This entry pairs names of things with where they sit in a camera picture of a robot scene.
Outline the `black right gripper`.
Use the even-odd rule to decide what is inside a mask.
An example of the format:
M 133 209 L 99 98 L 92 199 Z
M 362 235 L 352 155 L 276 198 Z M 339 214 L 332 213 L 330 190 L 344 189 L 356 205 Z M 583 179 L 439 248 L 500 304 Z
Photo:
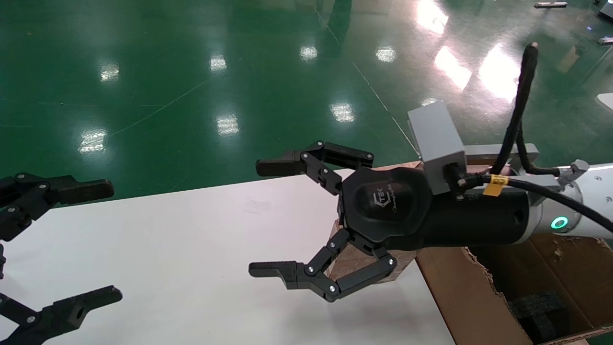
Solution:
M 308 264 L 253 262 L 248 273 L 278 277 L 287 290 L 308 289 L 333 303 L 388 277 L 397 261 L 387 250 L 519 244 L 534 231 L 525 192 L 488 196 L 477 188 L 462 199 L 453 192 L 435 195 L 423 171 L 407 167 L 371 170 L 374 159 L 369 151 L 318 140 L 304 150 L 287 151 L 280 159 L 257 160 L 260 177 L 303 174 L 329 194 L 339 195 L 344 229 Z M 328 164 L 357 171 L 343 181 Z M 375 261 L 333 280 L 326 270 L 348 244 Z

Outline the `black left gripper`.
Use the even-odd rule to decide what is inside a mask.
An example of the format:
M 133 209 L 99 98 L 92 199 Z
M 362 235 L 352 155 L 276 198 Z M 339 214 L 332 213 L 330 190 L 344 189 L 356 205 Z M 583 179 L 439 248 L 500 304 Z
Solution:
M 0 238 L 11 241 L 33 221 L 56 205 L 76 205 L 114 196 L 108 180 L 78 182 L 72 175 L 43 178 L 20 172 L 0 181 Z M 4 278 L 4 246 L 0 244 L 0 279 Z M 49 339 L 78 330 L 88 312 L 118 303 L 123 294 L 107 286 L 55 301 L 35 311 L 4 294 L 0 314 L 18 327 L 1 341 L 2 345 L 42 345 Z

